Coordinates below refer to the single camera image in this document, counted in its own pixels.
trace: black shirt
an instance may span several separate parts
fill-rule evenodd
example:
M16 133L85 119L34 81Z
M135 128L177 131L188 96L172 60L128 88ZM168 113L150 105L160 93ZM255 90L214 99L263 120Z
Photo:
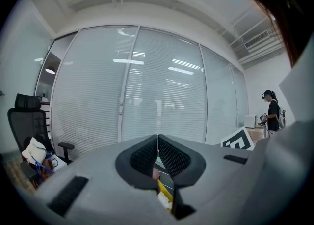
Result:
M268 108L268 115L276 114L279 119L279 106L276 100L272 100L269 104ZM278 120L274 118L268 119L268 130L269 131L278 131L279 130L279 123Z

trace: yellow object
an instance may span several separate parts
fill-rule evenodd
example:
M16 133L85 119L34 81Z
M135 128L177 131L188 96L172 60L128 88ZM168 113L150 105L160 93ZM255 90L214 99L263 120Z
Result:
M173 198L172 195L169 193L169 191L165 188L165 186L162 184L162 182L160 180L157 180L158 182L158 186L160 188L160 191L168 198L169 203L173 202Z

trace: black office chair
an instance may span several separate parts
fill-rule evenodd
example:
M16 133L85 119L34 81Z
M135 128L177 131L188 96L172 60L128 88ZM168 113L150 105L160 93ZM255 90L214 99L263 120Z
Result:
M44 145L47 153L54 154L47 133L46 113L40 109L39 99L35 96L17 94L14 107L8 111L8 120L20 152L28 147L31 138L34 137ZM72 162L68 157L68 149L74 149L74 145L59 143L58 146L63 147L64 158L58 157L67 164ZM26 162L21 163L21 170L30 180L37 176L36 171Z

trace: black and white sign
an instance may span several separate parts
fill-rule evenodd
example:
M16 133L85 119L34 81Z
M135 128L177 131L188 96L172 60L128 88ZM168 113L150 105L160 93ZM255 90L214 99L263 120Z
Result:
M220 141L221 147L253 150L254 143L245 127L237 129L234 133L224 137Z

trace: chair headrest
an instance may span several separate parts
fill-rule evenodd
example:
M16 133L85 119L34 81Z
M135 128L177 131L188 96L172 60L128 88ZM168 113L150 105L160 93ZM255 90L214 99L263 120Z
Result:
M41 104L38 97L17 94L14 107L22 111L35 111L40 109Z

